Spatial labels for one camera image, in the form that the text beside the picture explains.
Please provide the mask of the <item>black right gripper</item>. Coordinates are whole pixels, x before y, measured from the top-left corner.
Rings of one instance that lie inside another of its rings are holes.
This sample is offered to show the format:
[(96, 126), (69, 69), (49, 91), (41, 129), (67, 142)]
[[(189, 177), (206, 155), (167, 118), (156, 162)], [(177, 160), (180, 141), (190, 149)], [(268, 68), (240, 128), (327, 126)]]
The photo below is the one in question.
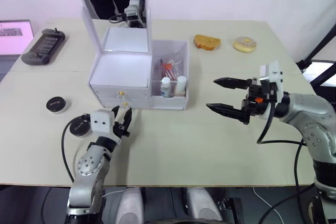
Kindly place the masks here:
[(224, 117), (238, 120), (243, 124), (249, 124), (249, 115), (262, 115), (269, 105), (277, 102), (277, 85), (268, 80), (257, 84), (257, 79), (237, 79), (237, 78), (218, 78), (213, 81), (215, 84), (229, 89), (248, 90), (247, 95), (241, 103), (241, 109), (222, 103), (207, 103), (206, 106), (213, 112)]

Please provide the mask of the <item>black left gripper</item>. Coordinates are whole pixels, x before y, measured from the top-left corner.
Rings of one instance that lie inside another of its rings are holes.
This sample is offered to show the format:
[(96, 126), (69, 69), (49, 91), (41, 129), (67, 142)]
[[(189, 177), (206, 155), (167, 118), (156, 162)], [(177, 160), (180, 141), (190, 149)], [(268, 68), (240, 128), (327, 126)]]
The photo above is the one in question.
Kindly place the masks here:
[(114, 108), (112, 108), (112, 113), (114, 116), (114, 126), (113, 126), (113, 132), (118, 138), (122, 138), (123, 136), (129, 137), (130, 132), (128, 131), (128, 127), (132, 120), (132, 108), (129, 107), (126, 109), (124, 114), (124, 122), (121, 124), (119, 123), (120, 116), (119, 113), (120, 106), (117, 105)]

